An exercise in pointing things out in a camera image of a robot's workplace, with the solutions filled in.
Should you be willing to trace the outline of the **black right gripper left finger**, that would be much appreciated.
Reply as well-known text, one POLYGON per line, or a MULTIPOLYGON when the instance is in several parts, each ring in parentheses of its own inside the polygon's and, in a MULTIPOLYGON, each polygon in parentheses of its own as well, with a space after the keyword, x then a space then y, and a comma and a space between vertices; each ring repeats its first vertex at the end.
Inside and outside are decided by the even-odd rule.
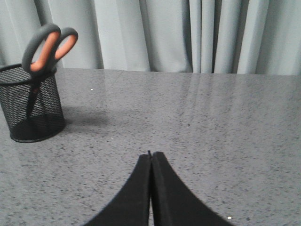
POLYGON ((151 156, 142 154, 115 197, 87 226, 147 226, 149 224, 151 156))

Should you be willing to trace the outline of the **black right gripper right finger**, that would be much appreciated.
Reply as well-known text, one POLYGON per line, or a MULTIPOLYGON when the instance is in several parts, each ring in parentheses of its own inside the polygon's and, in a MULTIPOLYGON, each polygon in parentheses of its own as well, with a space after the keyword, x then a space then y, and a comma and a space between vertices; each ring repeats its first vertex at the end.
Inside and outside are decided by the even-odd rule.
POLYGON ((156 226, 230 226, 181 181, 163 152, 152 156, 151 201, 156 226))

